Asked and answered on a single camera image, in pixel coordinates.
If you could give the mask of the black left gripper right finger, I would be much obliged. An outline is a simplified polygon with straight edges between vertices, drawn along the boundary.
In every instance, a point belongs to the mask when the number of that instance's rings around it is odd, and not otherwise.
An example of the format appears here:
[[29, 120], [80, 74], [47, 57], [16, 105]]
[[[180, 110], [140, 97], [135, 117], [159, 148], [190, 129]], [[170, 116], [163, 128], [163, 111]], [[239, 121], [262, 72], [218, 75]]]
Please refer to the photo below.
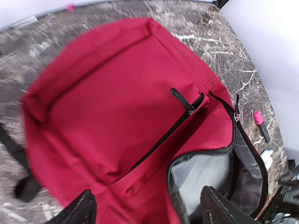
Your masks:
[[211, 186], [204, 186], [200, 196], [204, 224], [259, 224], [243, 214]]

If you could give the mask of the red student backpack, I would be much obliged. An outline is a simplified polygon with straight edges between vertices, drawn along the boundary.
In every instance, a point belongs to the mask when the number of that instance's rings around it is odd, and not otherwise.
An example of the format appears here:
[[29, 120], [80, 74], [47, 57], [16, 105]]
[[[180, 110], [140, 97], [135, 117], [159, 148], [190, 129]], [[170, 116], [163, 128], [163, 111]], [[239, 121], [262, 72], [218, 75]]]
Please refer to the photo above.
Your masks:
[[69, 43], [22, 97], [26, 156], [62, 205], [95, 195], [99, 224], [199, 224], [213, 187], [249, 219], [268, 173], [238, 104], [194, 52], [152, 18]]

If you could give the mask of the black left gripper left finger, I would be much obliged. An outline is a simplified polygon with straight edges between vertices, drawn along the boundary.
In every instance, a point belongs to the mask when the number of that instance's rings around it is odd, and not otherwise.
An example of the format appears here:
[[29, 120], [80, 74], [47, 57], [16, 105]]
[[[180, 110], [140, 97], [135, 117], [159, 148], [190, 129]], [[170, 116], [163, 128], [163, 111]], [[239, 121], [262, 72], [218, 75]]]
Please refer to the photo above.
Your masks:
[[95, 224], [96, 214], [95, 196], [86, 189], [46, 224]]

